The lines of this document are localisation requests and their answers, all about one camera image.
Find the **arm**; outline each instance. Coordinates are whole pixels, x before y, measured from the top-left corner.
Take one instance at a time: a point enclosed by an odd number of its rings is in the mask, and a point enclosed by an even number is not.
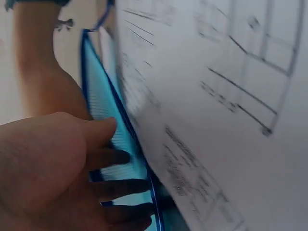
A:
[[[61,6],[52,1],[14,5],[14,47],[22,99],[28,116],[67,112],[91,120],[77,83],[58,64],[53,30]]]

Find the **white wall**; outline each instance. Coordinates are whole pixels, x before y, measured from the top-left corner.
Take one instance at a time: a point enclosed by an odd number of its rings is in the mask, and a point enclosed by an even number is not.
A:
[[[0,124],[23,118],[12,59],[12,10],[6,12],[5,0],[0,0]],[[73,0],[63,8],[59,19],[73,18],[75,26],[67,31],[55,31],[56,57],[61,67],[80,83],[79,42],[82,28],[92,27],[97,20],[96,1]],[[93,37],[98,47],[98,38]]]

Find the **paper sheet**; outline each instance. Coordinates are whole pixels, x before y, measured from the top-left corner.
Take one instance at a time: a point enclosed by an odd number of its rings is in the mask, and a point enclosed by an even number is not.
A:
[[[124,97],[192,231],[308,228],[306,0],[117,2]]]
[[[103,56],[103,66],[119,94],[119,84],[116,78],[116,52],[114,41],[103,26],[100,27],[99,32],[101,40],[101,51]]]

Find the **blue plastic folder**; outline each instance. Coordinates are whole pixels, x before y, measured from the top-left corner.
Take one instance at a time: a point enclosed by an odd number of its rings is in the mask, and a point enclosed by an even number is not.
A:
[[[148,192],[118,198],[108,205],[138,205],[151,202],[156,205],[156,215],[149,231],[163,230],[162,215],[156,202],[155,189],[152,181],[153,173],[145,161],[137,135],[131,125],[126,110],[117,94],[100,58],[94,50],[89,33],[83,30],[81,40],[81,75],[82,88],[89,110],[94,119],[102,120],[114,117],[117,130],[112,138],[115,149],[124,150],[131,155],[131,163],[112,166],[91,173],[93,181],[145,179],[149,181],[151,190]]]

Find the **hand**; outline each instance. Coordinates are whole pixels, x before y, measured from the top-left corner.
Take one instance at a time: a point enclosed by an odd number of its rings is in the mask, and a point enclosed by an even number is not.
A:
[[[0,227],[10,231],[143,231],[152,204],[102,207],[99,201],[148,190],[144,180],[89,182],[89,171],[129,162],[104,146],[116,121],[66,113],[0,126]]]

